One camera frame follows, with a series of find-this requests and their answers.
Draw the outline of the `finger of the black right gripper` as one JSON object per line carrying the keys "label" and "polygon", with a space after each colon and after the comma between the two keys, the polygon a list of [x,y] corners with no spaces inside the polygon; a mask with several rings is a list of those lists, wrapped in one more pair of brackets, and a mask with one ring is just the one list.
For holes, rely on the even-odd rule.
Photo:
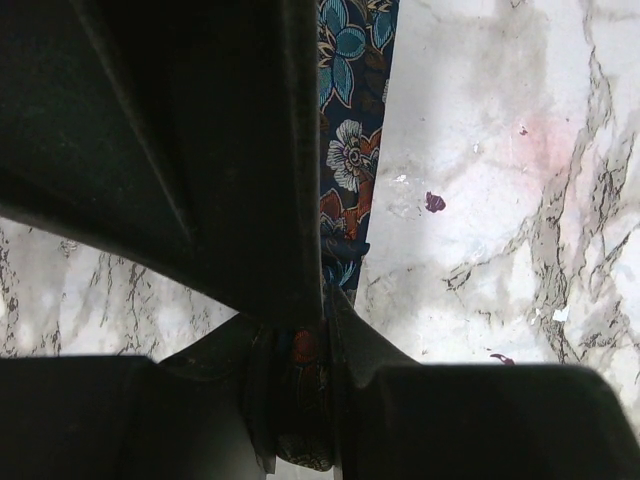
{"label": "finger of the black right gripper", "polygon": [[1,213],[261,322],[322,314],[312,1],[5,1]]}

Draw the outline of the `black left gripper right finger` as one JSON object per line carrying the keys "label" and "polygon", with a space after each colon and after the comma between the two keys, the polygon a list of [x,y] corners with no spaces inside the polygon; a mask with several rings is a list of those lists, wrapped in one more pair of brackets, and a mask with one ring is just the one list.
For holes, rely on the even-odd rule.
{"label": "black left gripper right finger", "polygon": [[609,385],[558,364],[424,365],[325,291],[339,479],[635,479]]}

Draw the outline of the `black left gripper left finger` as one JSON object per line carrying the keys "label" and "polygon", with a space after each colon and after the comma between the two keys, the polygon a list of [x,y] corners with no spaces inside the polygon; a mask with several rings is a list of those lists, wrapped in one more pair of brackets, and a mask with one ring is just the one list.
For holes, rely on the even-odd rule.
{"label": "black left gripper left finger", "polygon": [[232,319],[163,361],[1,363],[5,479],[263,479],[274,456],[250,423],[261,329]]}

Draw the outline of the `navy floral tie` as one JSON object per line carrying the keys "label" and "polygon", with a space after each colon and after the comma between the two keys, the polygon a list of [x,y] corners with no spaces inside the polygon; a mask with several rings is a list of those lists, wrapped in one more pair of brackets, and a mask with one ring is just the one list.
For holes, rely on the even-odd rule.
{"label": "navy floral tie", "polygon": [[[356,298],[370,222],[400,4],[317,4],[322,284]],[[270,426],[279,459],[334,465],[328,320],[276,335]]]}

